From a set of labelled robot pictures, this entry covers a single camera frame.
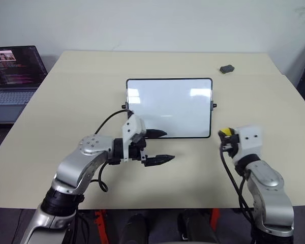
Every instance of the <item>black eraser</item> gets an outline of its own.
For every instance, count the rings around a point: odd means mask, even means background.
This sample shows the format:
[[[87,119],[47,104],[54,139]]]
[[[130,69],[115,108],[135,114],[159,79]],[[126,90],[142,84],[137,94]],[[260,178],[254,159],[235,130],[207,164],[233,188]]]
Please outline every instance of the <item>black eraser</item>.
[[[232,65],[221,66],[219,71],[222,72],[223,74],[226,74],[228,72],[233,72],[234,66]]]

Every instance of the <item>whiteboard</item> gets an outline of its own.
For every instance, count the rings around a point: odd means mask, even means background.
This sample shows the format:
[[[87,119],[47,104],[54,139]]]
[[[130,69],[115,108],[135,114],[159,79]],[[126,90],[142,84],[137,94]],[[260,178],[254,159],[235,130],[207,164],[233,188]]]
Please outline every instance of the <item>whiteboard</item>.
[[[209,137],[211,99],[210,78],[127,80],[128,108],[163,138]]]

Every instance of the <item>white wall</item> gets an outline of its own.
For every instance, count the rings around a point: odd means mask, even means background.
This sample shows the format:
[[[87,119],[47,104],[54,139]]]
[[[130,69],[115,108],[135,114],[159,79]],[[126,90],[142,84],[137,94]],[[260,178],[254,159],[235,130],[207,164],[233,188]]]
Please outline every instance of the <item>white wall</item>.
[[[48,69],[66,49],[268,52],[296,84],[305,0],[0,0],[8,45],[36,45]]]

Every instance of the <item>beige table top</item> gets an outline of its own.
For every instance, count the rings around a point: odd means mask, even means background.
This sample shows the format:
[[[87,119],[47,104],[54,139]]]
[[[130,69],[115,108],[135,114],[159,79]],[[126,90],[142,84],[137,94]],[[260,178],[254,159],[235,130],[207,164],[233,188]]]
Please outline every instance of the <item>beige table top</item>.
[[[223,75],[218,68],[227,64],[235,71]],[[293,204],[305,205],[305,102],[266,54],[67,51],[0,147],[0,207],[36,208],[61,160],[120,109],[126,80],[149,77],[212,78],[218,108],[211,137],[149,140],[149,155],[176,158],[157,167],[137,161],[107,166],[109,192],[91,184],[80,208],[237,207],[217,131],[247,124],[262,126],[262,158],[282,174]],[[118,115],[102,134],[120,137],[125,121]],[[244,195],[251,203],[246,189]]]

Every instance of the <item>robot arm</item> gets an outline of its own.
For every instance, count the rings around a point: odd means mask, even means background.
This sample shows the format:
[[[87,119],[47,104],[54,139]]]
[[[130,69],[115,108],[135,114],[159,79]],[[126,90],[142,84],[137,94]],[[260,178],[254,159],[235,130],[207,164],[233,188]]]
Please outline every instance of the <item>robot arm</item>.
[[[261,129],[226,128],[219,136],[221,150],[228,152],[236,172],[247,179],[254,199],[252,238],[257,243],[292,243],[293,207],[284,191],[283,177],[260,159]]]
[[[145,166],[159,165],[174,158],[169,155],[159,155],[148,158],[144,153],[146,147],[143,136],[147,133],[165,132],[146,130],[143,121],[136,115],[131,115],[123,125],[123,139],[90,135],[84,137],[77,148],[69,154],[58,166],[51,188],[46,193],[43,202],[37,208],[30,221],[22,244],[30,243],[62,243],[67,227],[73,221],[80,202],[84,200],[83,193],[98,169],[105,162],[119,164],[121,159],[141,160]]]

